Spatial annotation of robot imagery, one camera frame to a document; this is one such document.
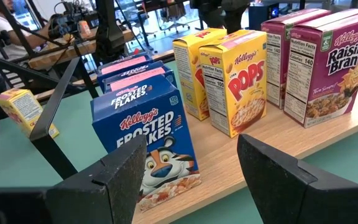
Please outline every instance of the small cereal box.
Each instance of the small cereal box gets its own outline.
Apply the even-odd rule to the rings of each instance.
[[[137,68],[134,68],[132,70],[123,72],[121,74],[115,75],[113,77],[110,78],[106,78],[103,80],[104,82],[104,93],[108,93],[111,92],[113,90],[113,83],[116,83],[120,80],[123,80],[125,78],[129,78],[129,77],[133,77],[135,75],[142,75],[146,78],[154,76],[154,75],[163,75],[165,76],[165,78],[172,83],[172,85],[174,87],[177,87],[177,83],[175,80],[175,74],[173,73],[173,71],[168,68],[167,66],[164,65],[164,63],[162,63],[162,61],[158,61],[158,62],[154,62],[154,63],[150,63],[147,65],[143,65]]]
[[[10,89],[0,94],[0,106],[5,113],[20,126],[23,133],[30,137],[43,109],[30,90]],[[49,135],[54,138],[59,134],[51,124]]]
[[[280,109],[284,107],[292,27],[329,13],[324,9],[304,9],[262,23],[262,31],[267,33],[267,100]]]
[[[230,137],[266,115],[266,33],[239,30],[200,48],[212,125]]]
[[[225,29],[206,29],[173,41],[186,110],[200,121],[209,116],[198,48],[226,35]]]
[[[105,78],[112,77],[113,75],[117,75],[152,62],[152,57],[150,57],[147,52],[143,52],[102,65],[98,68],[97,79],[99,86],[104,92],[103,80]]]
[[[180,92],[163,75],[122,83],[120,90],[94,99],[91,108],[93,128],[108,152],[146,136],[142,211],[201,183]]]
[[[295,26],[284,112],[310,127],[352,110],[358,91],[358,9]]]

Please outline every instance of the green table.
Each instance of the green table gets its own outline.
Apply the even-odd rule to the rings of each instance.
[[[167,66],[176,72],[175,62]],[[56,142],[82,170],[106,155],[91,127],[90,94],[63,99],[53,123]],[[358,183],[358,133],[305,159]],[[0,121],[0,187],[51,186],[62,179],[10,119]],[[175,223],[262,223],[248,189],[242,189]]]

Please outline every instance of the raisin bran box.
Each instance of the raisin bran box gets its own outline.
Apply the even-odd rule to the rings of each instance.
[[[358,92],[358,9],[295,26],[284,112],[310,127],[352,110]]]
[[[266,36],[239,30],[200,47],[212,125],[232,138],[266,115]]]
[[[123,72],[121,74],[115,75],[110,78],[106,78],[103,80],[104,82],[104,93],[111,92],[114,89],[114,86],[118,85],[118,88],[120,88],[119,82],[122,82],[120,80],[130,78],[136,75],[141,75],[146,78],[152,77],[154,75],[164,75],[164,77],[172,83],[174,87],[177,87],[177,83],[175,80],[175,74],[173,71],[168,68],[167,66],[162,63],[162,61],[150,63],[147,65],[143,65],[137,68],[134,68],[132,70]]]
[[[209,117],[209,111],[198,49],[225,35],[225,29],[209,28],[173,41],[173,53],[186,110],[200,121]]]
[[[99,86],[104,92],[103,80],[105,78],[112,77],[113,75],[117,75],[152,62],[152,57],[150,57],[147,52],[143,52],[102,65],[98,68],[97,74]]]
[[[280,109],[284,107],[292,27],[329,13],[324,9],[304,9],[262,23],[262,31],[267,33],[267,100]]]
[[[180,92],[163,75],[100,96],[91,109],[93,128],[108,152],[146,136],[142,211],[201,183]]]

